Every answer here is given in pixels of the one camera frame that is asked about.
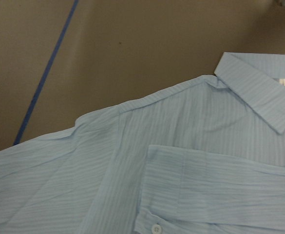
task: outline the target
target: gray floor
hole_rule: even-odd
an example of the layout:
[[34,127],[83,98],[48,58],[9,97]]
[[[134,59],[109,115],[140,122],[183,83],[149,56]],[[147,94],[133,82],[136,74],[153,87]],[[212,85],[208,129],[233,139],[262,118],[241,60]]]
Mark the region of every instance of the gray floor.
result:
[[[10,147],[73,0],[0,0],[0,150]],[[223,52],[285,54],[273,0],[80,0],[22,141],[213,71]]]

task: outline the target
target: dress shirt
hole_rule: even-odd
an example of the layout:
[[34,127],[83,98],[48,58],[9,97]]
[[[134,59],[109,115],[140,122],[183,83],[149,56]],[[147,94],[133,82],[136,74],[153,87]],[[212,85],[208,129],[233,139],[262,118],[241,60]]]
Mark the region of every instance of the dress shirt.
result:
[[0,151],[0,234],[285,234],[285,55]]

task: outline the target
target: button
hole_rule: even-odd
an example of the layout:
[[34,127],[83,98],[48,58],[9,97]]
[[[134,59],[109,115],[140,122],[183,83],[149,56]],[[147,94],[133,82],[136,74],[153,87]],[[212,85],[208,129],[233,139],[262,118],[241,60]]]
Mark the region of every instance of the button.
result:
[[152,234],[161,234],[162,233],[162,227],[158,224],[154,224],[152,226]]

